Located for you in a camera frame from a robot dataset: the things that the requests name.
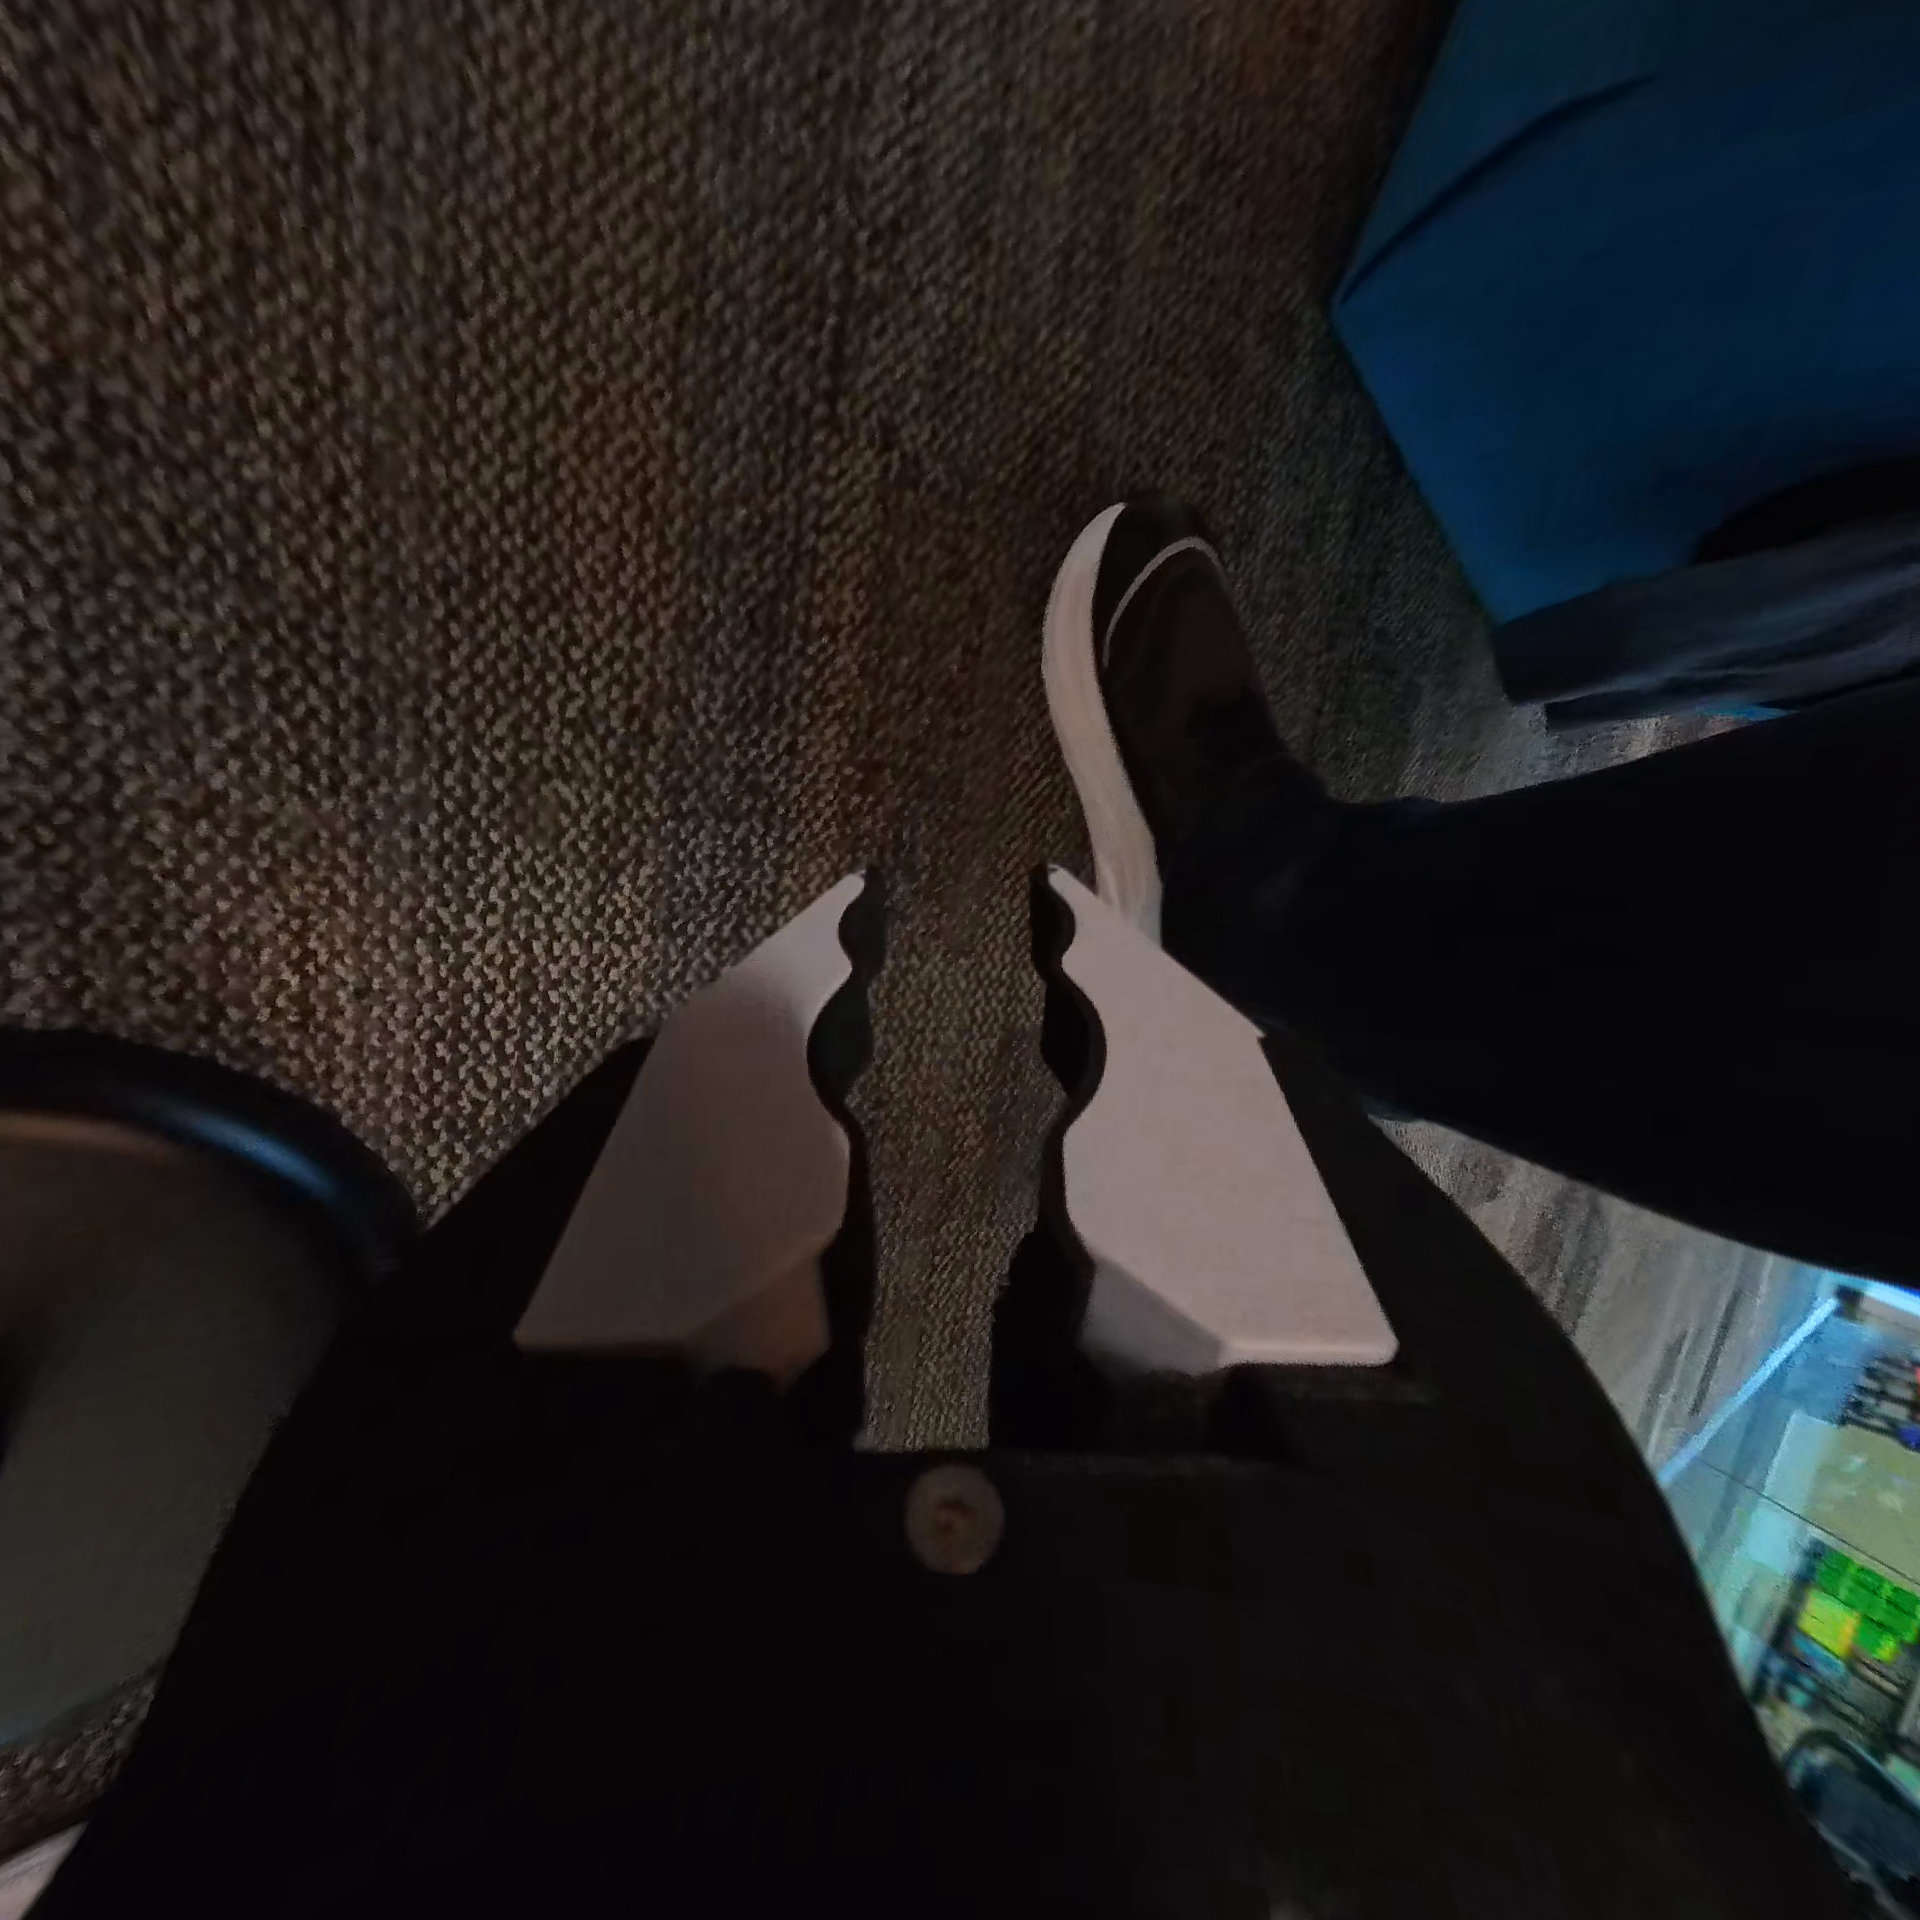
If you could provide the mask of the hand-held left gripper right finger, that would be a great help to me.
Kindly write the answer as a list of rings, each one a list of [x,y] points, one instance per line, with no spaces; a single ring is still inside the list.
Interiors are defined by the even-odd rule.
[[[1093,1258],[1077,1347],[1130,1373],[1386,1369],[1398,1332],[1350,1254],[1264,1036],[1154,934],[1045,869],[1098,1069],[1063,1128]]]

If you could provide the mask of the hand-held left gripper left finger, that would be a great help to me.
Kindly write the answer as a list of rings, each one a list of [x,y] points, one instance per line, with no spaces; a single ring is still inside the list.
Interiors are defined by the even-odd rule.
[[[847,872],[700,987],[650,1038],[512,1332],[533,1357],[676,1357],[793,1380],[829,1352],[822,1258],[849,1128],[814,1076],[849,990]]]

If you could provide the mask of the dark trousers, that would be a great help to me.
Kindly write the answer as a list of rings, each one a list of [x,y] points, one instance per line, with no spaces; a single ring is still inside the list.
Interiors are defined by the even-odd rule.
[[[1920,1275],[1920,708],[1478,801],[1209,795],[1165,948],[1350,1091],[1709,1236]]]

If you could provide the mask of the black shoe with white sole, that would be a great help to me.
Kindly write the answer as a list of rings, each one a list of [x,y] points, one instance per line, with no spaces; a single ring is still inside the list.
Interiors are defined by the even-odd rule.
[[[1098,895],[1189,973],[1225,973],[1306,872],[1336,801],[1280,734],[1197,507],[1124,493],[1074,534],[1040,686]]]

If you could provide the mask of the bright colourful panel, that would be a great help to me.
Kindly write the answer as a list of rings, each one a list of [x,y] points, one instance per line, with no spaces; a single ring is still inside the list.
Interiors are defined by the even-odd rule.
[[[1920,1915],[1920,1325],[1911,1286],[1795,1271],[1729,1316],[1656,1488],[1784,1798],[1858,1915]]]

